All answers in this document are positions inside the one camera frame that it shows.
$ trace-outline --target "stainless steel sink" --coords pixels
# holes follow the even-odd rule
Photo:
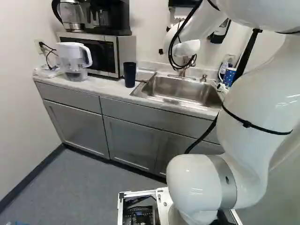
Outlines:
[[[214,83],[160,74],[141,83],[131,95],[192,108],[220,109],[222,105]]]

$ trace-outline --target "black cup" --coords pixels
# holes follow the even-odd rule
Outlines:
[[[125,86],[127,88],[133,88],[135,86],[136,63],[124,62],[123,66],[124,66]]]

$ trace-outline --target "gray carpet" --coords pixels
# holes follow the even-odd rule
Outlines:
[[[0,225],[117,225],[120,191],[166,185],[65,150],[0,215]]]

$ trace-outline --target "electrical outlet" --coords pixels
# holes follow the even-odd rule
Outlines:
[[[44,52],[43,52],[43,49],[41,48],[41,46],[39,45],[39,42],[44,42],[44,41],[41,40],[41,39],[35,39],[34,40],[34,45],[36,47],[36,50],[37,50],[38,54],[43,54]]]

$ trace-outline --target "countertop edge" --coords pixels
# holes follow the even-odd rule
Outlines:
[[[141,105],[141,106],[145,106],[145,107],[164,110],[164,111],[168,111],[168,112],[172,112],[172,113],[184,114],[187,116],[193,116],[193,117],[197,117],[200,119],[214,120],[218,114],[218,111],[210,111],[209,113],[204,113],[204,112],[199,112],[196,109],[193,110],[190,108],[184,108],[182,106],[171,105],[168,103],[154,102],[154,101],[146,100],[146,99],[143,99],[140,97],[134,97],[134,96],[124,96],[123,97],[120,95],[113,95],[110,93],[106,93],[105,91],[100,92],[100,91],[93,91],[93,90],[78,88],[75,86],[71,86],[71,85],[67,85],[67,84],[63,84],[63,83],[59,83],[59,82],[54,82],[52,80],[52,78],[45,79],[45,78],[39,77],[38,75],[33,76],[33,80],[35,82],[45,83],[45,84],[53,85],[56,87],[66,88],[69,90],[75,90],[75,91],[79,91],[79,92],[86,93],[86,94],[92,94],[92,95],[96,95],[96,96],[99,96],[102,98],[109,98],[109,99],[123,101],[123,102],[131,103],[131,104],[135,104],[135,105]],[[139,84],[140,84],[140,82],[136,82],[136,86],[132,89],[132,91]]]

